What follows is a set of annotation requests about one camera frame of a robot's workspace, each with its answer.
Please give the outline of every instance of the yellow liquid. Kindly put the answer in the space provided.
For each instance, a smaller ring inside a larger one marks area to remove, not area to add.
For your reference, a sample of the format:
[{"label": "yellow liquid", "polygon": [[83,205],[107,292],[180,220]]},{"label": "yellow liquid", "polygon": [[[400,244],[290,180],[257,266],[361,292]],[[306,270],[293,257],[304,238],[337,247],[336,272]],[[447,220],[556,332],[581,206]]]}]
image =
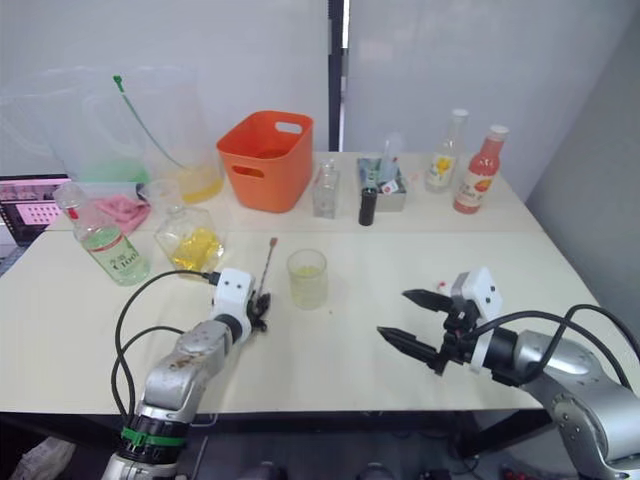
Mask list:
[{"label": "yellow liquid", "polygon": [[291,272],[291,296],[298,307],[311,310],[327,299],[327,275],[318,267],[298,267]]},{"label": "yellow liquid", "polygon": [[220,190],[222,190],[222,183],[223,183],[222,179],[218,178],[211,185],[209,185],[208,187],[202,190],[199,190],[194,193],[183,194],[182,199],[185,201],[185,203],[204,202],[205,200],[213,197],[214,195],[217,195],[220,192]]},{"label": "yellow liquid", "polygon": [[224,251],[218,236],[208,228],[197,228],[191,237],[180,243],[171,255],[171,261],[178,269],[202,272],[212,269]]},{"label": "yellow liquid", "polygon": [[168,178],[178,182],[185,203],[200,203],[222,190],[223,180],[217,165],[203,163],[173,171]]}]

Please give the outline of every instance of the glass cup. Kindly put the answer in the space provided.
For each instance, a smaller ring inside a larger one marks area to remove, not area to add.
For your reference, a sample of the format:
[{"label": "glass cup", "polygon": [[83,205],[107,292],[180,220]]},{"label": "glass cup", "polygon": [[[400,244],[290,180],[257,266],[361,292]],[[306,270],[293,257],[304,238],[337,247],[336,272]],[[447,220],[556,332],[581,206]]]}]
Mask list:
[{"label": "glass cup", "polygon": [[291,298],[303,310],[313,310],[327,300],[327,259],[317,250],[298,250],[287,260]]}]

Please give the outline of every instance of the black cable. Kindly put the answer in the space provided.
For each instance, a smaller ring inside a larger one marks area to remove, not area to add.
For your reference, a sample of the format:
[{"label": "black cable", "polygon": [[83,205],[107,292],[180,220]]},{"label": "black cable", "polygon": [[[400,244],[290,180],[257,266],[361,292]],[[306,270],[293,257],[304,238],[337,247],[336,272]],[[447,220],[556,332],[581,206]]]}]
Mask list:
[{"label": "black cable", "polygon": [[[564,318],[568,322],[568,324],[571,323],[571,319],[579,310],[593,310],[607,317],[609,320],[611,320],[611,322],[618,328],[618,331],[625,337],[627,343],[636,354],[638,361],[640,361],[640,344],[638,343],[636,338],[633,336],[631,331],[626,327],[626,325],[624,325],[624,323],[622,323],[620,319],[618,319],[615,315],[605,310],[604,308],[598,307],[596,305],[579,304],[579,305],[574,305],[569,310],[567,310],[567,313],[565,314]],[[542,356],[540,361],[535,364],[535,367],[522,379],[522,382],[521,382],[522,384],[529,383],[530,381],[535,379],[538,375],[540,375],[543,372],[543,370],[551,360],[551,357],[553,356],[556,348],[558,347],[558,344],[560,343],[560,340],[562,339],[562,335],[567,329],[567,326],[568,325],[566,324],[562,324],[558,327],[544,355]]]},{"label": "black cable", "polygon": [[560,323],[561,325],[566,325],[566,327],[578,332],[580,335],[582,335],[587,340],[589,340],[593,345],[595,345],[595,347],[598,350],[600,350],[602,352],[602,354],[609,361],[609,363],[613,367],[614,371],[616,372],[616,375],[618,376],[618,379],[620,380],[620,384],[623,387],[628,388],[629,390],[632,390],[631,384],[629,383],[629,379],[625,375],[624,370],[620,366],[620,363],[618,362],[618,360],[615,357],[615,355],[613,355],[611,350],[609,350],[604,343],[602,343],[595,335],[593,335],[586,328],[581,327],[580,325],[577,325],[577,324],[571,322],[570,320],[568,321],[564,317],[560,317],[558,315],[554,315],[553,313],[541,312],[541,311],[538,311],[538,310],[525,310],[525,311],[522,311],[522,312],[511,313],[509,315],[503,315],[502,317],[498,317],[498,318],[496,318],[494,320],[491,320],[490,322],[485,323],[484,325],[479,326],[475,330],[473,330],[473,331],[467,333],[466,335],[464,335],[463,338],[465,340],[476,339],[480,335],[483,335],[483,334],[487,333],[490,330],[493,330],[493,329],[495,329],[495,328],[497,328],[497,327],[499,327],[501,325],[504,325],[505,323],[510,323],[510,322],[515,321],[515,320],[520,320],[522,318],[542,318],[544,320],[550,320],[552,322]]},{"label": "black cable", "polygon": [[466,470],[463,470],[461,472],[449,472],[449,475],[452,475],[454,477],[458,476],[458,475],[468,475],[468,474],[472,474],[476,471],[476,468],[478,468],[478,465],[480,465],[480,459],[479,458],[474,458],[473,461],[473,465],[469,465],[466,461],[464,461],[461,458],[457,459],[459,462],[461,462],[465,467]]},{"label": "black cable", "polygon": [[473,475],[474,477],[476,477],[477,474],[475,473],[475,471],[478,468],[478,466],[480,465],[480,457],[478,457],[478,456],[473,457],[474,463],[472,465],[469,465],[467,463],[467,461],[464,458],[462,458],[458,454],[458,452],[456,451],[454,442],[455,442],[455,440],[454,440],[453,436],[450,436],[449,440],[447,441],[447,454],[449,455],[449,457],[453,458],[454,460],[458,460],[459,462],[461,462],[465,466],[466,470],[461,471],[461,472],[451,472],[450,471],[449,474],[452,475],[452,476],[469,475],[470,474],[470,475]]},{"label": "black cable", "polygon": [[[174,332],[174,333],[177,333],[179,335],[182,335],[184,333],[184,331],[179,330],[177,328],[165,327],[163,325],[147,328],[147,329],[142,330],[141,332],[137,333],[133,337],[131,337],[131,339],[127,343],[125,343],[124,347],[122,347],[122,354],[124,355],[127,352],[127,350],[129,349],[129,347],[131,345],[133,345],[133,343],[136,340],[138,340],[139,338],[145,336],[148,333],[156,332],[156,331],[159,331],[159,330],[166,330],[168,332]],[[117,377],[118,377],[118,368],[119,367],[120,367],[120,360],[116,358],[116,361],[113,362],[113,368],[111,369],[111,393],[113,394],[113,399],[115,400],[116,405],[118,406],[118,411],[120,412],[120,415],[122,416],[122,420],[124,422],[126,422],[127,421],[127,410],[124,408],[124,404],[122,403],[122,398],[120,398],[120,393],[118,392]]]},{"label": "black cable", "polygon": [[629,327],[627,327],[622,322],[622,320],[620,320],[613,313],[609,312],[608,310],[605,310],[602,307],[598,307],[596,305],[588,305],[585,303],[581,303],[579,305],[574,305],[573,307],[571,307],[567,312],[567,316],[571,318],[579,310],[592,310],[594,312],[598,312],[600,315],[604,315],[605,317],[607,317],[611,321],[611,323],[613,323],[618,328],[618,331],[620,331],[622,336],[625,338],[625,340],[633,350],[633,352],[636,354],[636,357],[638,358],[638,362],[640,362],[640,341],[638,341],[638,339],[633,335],[633,333],[631,333],[631,330],[629,329]]},{"label": "black cable", "polygon": [[129,311],[129,307],[131,307],[131,304],[133,303],[133,301],[149,285],[160,280],[161,278],[167,277],[169,275],[178,275],[178,274],[197,275],[199,277],[209,279],[209,274],[202,273],[202,272],[194,272],[193,270],[172,270],[170,272],[164,272],[159,275],[156,275],[152,279],[147,280],[144,284],[142,284],[142,286],[138,288],[138,290],[136,290],[134,294],[131,295],[131,297],[129,297],[129,300],[127,300],[127,302],[124,304],[124,307],[120,312],[120,316],[118,317],[118,322],[116,323],[116,330],[115,330],[116,357],[122,366],[122,371],[124,372],[124,376],[127,380],[127,388],[129,390],[129,411],[128,411],[127,420],[125,422],[125,425],[127,426],[130,424],[131,420],[133,419],[133,409],[136,403],[136,391],[135,391],[135,386],[133,384],[133,375],[131,375],[131,370],[129,369],[129,365],[125,360],[124,354],[122,351],[122,324],[124,322],[124,317]]}]

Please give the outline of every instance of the glass bottle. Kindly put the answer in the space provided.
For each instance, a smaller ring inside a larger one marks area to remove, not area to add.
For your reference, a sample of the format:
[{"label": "glass bottle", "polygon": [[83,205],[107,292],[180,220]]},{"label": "glass bottle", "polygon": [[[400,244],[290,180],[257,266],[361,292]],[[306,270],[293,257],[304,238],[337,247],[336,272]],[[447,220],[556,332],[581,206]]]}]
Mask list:
[{"label": "glass bottle", "polygon": [[451,184],[456,164],[464,154],[464,126],[468,117],[469,112],[461,108],[451,112],[447,136],[431,157],[425,172],[425,188],[430,192],[441,193]]},{"label": "glass bottle", "polygon": [[154,210],[166,215],[154,237],[173,266],[177,270],[213,271],[224,246],[209,212],[186,207],[175,181],[148,183],[140,194]]},{"label": "glass bottle", "polygon": [[73,222],[73,234],[118,285],[135,285],[149,274],[143,258],[115,221],[98,210],[74,183],[62,184],[53,194],[62,211]]},{"label": "glass bottle", "polygon": [[500,150],[509,134],[502,125],[492,125],[482,148],[474,155],[456,193],[453,208],[461,213],[476,213],[500,169]]},{"label": "glass bottle", "polygon": [[323,160],[313,182],[313,215],[336,218],[340,172],[333,158]]}]

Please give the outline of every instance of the red juice bottle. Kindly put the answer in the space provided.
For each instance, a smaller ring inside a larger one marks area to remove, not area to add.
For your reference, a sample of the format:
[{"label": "red juice bottle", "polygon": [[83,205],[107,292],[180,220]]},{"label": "red juice bottle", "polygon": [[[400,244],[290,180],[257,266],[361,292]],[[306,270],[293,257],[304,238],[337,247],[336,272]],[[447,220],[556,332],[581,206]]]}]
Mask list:
[{"label": "red juice bottle", "polygon": [[491,187],[493,177],[500,169],[500,150],[509,129],[502,125],[492,125],[482,148],[469,163],[469,170],[456,193],[453,208],[461,213],[476,213],[482,198]]}]

